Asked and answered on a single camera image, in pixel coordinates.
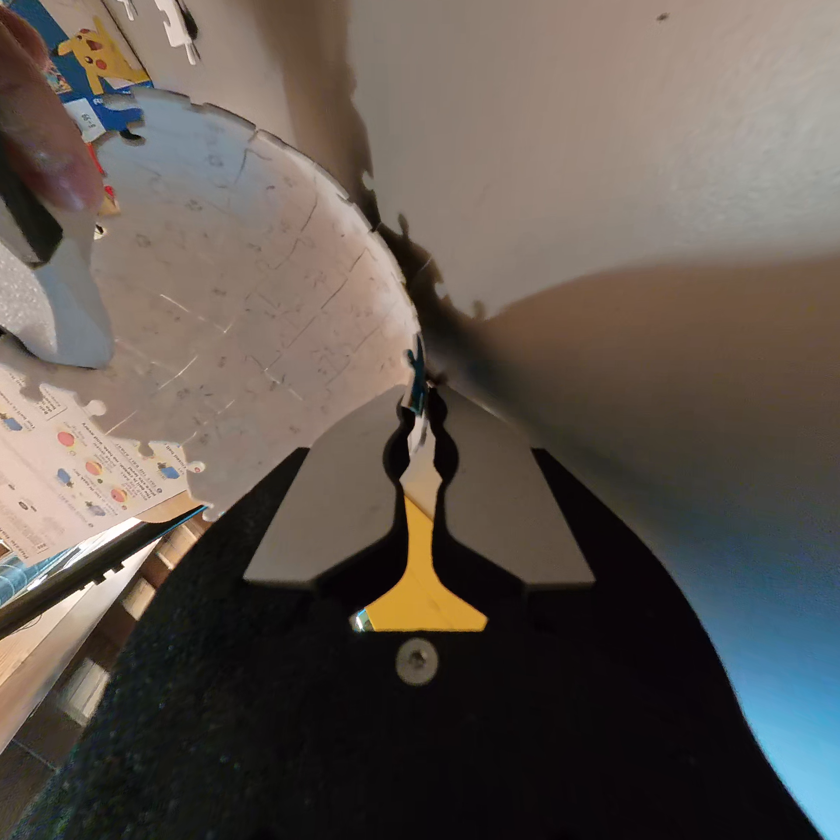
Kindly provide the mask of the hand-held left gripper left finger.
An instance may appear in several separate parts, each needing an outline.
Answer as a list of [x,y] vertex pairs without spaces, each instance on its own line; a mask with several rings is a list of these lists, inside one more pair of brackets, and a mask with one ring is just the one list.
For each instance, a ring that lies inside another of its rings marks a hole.
[[310,447],[245,572],[254,585],[309,588],[383,540],[405,513],[401,477],[414,414],[395,385]]

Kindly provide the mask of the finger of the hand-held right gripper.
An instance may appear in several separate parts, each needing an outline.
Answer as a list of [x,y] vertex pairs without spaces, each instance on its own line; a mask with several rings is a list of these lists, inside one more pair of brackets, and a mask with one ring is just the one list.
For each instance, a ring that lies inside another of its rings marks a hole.
[[113,336],[91,273],[97,219],[49,211],[64,238],[47,265],[25,265],[1,241],[2,329],[43,361],[101,369],[112,359]]

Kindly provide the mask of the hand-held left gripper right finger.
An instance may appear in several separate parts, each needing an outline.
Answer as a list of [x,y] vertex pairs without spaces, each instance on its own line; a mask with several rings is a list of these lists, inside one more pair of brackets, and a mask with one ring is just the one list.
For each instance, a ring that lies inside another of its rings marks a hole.
[[452,592],[582,589],[595,582],[528,439],[449,386],[429,393],[437,492],[434,570]]

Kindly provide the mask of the white-backed puzzle piece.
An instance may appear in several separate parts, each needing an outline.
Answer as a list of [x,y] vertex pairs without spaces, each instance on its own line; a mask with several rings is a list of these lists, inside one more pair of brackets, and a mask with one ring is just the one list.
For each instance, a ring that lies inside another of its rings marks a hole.
[[404,352],[403,359],[410,376],[402,406],[408,409],[415,418],[413,431],[408,437],[408,451],[411,456],[414,456],[425,446],[428,430],[429,381],[425,344],[420,332],[415,333],[413,345]]

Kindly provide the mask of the partly built white puzzle ball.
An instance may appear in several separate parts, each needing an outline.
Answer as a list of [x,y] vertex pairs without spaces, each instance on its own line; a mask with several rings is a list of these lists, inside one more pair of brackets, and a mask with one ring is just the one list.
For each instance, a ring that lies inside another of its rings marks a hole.
[[143,143],[99,150],[121,209],[91,252],[112,361],[48,364],[3,338],[2,371],[93,403],[108,438],[180,446],[215,520],[344,420],[394,434],[417,318],[382,238],[306,155],[169,91],[134,99]]

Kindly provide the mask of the blue puzzle box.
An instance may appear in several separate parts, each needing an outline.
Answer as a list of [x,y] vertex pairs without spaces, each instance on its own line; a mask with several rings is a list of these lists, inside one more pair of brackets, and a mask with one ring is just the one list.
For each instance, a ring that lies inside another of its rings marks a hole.
[[152,88],[140,59],[99,1],[2,1],[45,42],[48,83],[92,144],[143,120],[135,88]]

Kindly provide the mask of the person's right hand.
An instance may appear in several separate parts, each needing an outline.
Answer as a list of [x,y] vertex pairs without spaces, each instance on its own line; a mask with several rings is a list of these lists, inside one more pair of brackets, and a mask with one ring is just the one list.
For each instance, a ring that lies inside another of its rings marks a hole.
[[51,63],[39,33],[1,9],[1,134],[11,164],[45,202],[96,214],[102,177],[78,126],[46,78]]

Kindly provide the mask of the printed instruction board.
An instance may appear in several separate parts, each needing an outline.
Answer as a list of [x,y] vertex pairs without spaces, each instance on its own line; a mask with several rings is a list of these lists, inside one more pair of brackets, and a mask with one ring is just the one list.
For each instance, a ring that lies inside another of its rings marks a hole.
[[46,387],[37,401],[24,379],[1,372],[1,537],[26,565],[132,518],[186,491],[204,472],[176,444],[140,444],[103,433],[77,399]]

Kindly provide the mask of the black pole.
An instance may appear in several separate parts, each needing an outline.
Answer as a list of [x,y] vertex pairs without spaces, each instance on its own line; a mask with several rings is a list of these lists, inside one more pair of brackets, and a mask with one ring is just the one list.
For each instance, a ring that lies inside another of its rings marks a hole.
[[45,580],[36,587],[28,584],[23,593],[2,606],[1,638],[5,639],[36,621],[50,608],[69,595],[83,591],[89,584],[105,582],[105,573],[120,571],[134,554],[159,542],[206,509],[206,506],[194,507],[168,521],[134,524],[80,560],[73,563],[66,561],[57,572],[48,572]]

